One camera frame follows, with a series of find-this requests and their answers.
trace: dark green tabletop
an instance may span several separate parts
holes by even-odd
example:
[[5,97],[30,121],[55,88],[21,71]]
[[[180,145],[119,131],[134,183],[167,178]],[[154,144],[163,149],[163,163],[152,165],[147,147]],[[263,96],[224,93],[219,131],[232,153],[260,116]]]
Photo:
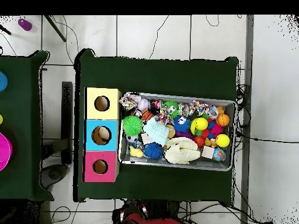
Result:
[[0,125],[12,143],[8,165],[0,171],[1,199],[51,200],[39,183],[41,166],[40,67],[48,52],[29,57],[0,56],[0,71],[8,86],[0,92]]
[[121,164],[115,183],[83,183],[84,88],[235,100],[237,58],[225,61],[96,58],[90,49],[76,57],[74,200],[141,198],[221,200],[231,205],[232,170],[208,171]]

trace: purple object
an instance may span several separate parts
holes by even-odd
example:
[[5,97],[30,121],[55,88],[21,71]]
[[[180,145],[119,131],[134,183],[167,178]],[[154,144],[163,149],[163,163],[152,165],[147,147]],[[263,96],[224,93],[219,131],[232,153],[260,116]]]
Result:
[[32,24],[24,19],[19,19],[18,24],[24,29],[25,31],[30,31],[32,29]]
[[176,135],[177,137],[179,137],[179,138],[183,137],[183,138],[189,138],[189,139],[191,139],[191,140],[194,139],[194,136],[190,133],[189,130],[187,130],[187,132],[185,132],[185,133],[176,131],[176,132],[175,132],[175,135]]

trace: orange ball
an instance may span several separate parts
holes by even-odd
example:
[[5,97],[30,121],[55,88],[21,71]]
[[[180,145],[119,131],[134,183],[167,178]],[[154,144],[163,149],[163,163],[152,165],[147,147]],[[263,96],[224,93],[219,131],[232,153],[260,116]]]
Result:
[[219,114],[218,117],[216,118],[216,124],[222,127],[227,126],[229,122],[230,122],[230,118],[224,113]]

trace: blue object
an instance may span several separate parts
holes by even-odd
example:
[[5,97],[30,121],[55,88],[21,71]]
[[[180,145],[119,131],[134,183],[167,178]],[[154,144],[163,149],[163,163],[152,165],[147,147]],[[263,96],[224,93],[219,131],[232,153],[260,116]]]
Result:
[[7,87],[7,77],[0,71],[0,92]]
[[188,129],[190,129],[191,126],[191,120],[190,119],[186,119],[186,122],[183,124],[180,124],[179,120],[181,117],[180,115],[176,116],[173,123],[174,123],[174,129],[177,132],[181,132],[181,133],[186,133]]
[[208,130],[212,129],[212,127],[213,127],[214,125],[216,125],[216,121],[215,121],[215,120],[209,122],[207,129],[208,129]]
[[163,148],[155,142],[145,146],[144,155],[148,158],[159,159],[163,155]]

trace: wooden block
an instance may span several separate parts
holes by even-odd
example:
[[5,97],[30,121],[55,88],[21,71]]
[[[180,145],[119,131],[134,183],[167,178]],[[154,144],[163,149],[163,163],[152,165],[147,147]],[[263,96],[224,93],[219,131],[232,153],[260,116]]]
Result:
[[117,151],[119,120],[87,120],[86,151]]
[[118,89],[87,87],[85,97],[87,119],[119,119],[119,99],[121,98],[121,93]]
[[84,162],[83,182],[115,182],[119,173],[116,151],[87,151]]

